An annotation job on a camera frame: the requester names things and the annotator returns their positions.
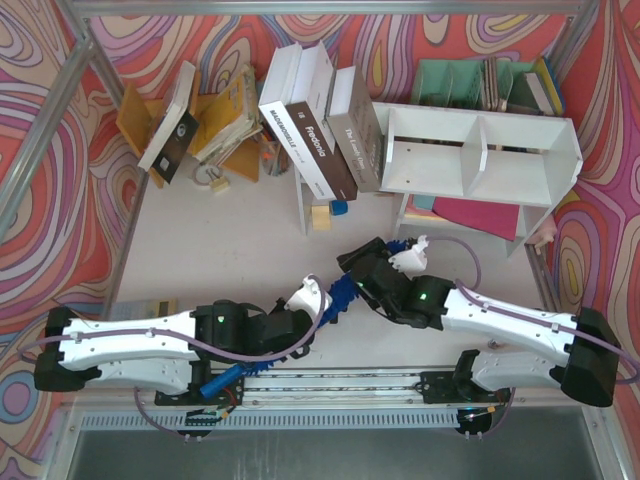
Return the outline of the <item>blue microfiber duster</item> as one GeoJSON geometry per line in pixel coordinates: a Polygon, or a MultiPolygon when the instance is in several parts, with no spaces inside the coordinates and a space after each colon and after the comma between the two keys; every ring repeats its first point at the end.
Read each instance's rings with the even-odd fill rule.
{"type": "MultiPolygon", "coordinates": [[[[405,248],[406,241],[385,242],[388,249],[387,255],[369,255],[388,261],[392,255],[405,248]]],[[[314,335],[322,326],[331,322],[335,323],[338,315],[347,311],[349,305],[357,298],[363,298],[369,305],[352,280],[352,268],[343,270],[344,275],[327,290],[333,298],[333,303],[319,321],[313,321],[314,335]]],[[[268,369],[277,361],[284,362],[288,358],[300,358],[309,352],[309,345],[314,340],[314,338],[310,338],[310,333],[295,344],[297,350],[293,347],[287,348],[285,351],[271,356],[271,362],[252,363],[249,356],[249,305],[248,303],[218,301],[210,306],[196,309],[198,339],[207,345],[204,350],[212,353],[217,361],[233,360],[235,362],[234,366],[199,387],[199,392],[205,399],[217,395],[218,392],[244,375],[268,369]]]]}

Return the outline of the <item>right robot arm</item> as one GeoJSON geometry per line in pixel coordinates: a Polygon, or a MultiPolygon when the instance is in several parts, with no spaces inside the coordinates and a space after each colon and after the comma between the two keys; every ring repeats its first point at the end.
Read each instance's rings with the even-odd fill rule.
{"type": "Polygon", "coordinates": [[[464,399],[554,388],[588,406],[612,405],[623,351],[602,313],[531,309],[484,296],[460,280],[428,275],[426,250],[433,240],[422,235],[393,249],[376,237],[337,262],[369,307],[394,324],[485,335],[506,344],[504,351],[460,354],[450,384],[464,399]]]}

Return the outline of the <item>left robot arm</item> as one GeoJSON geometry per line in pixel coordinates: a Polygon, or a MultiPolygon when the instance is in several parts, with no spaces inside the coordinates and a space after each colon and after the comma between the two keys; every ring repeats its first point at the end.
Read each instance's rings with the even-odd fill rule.
{"type": "Polygon", "coordinates": [[[280,360],[314,335],[328,296],[294,295],[270,313],[227,300],[151,319],[89,321],[71,309],[50,310],[34,383],[47,392],[76,392],[89,383],[181,395],[214,392],[198,364],[250,365],[280,360]]]}

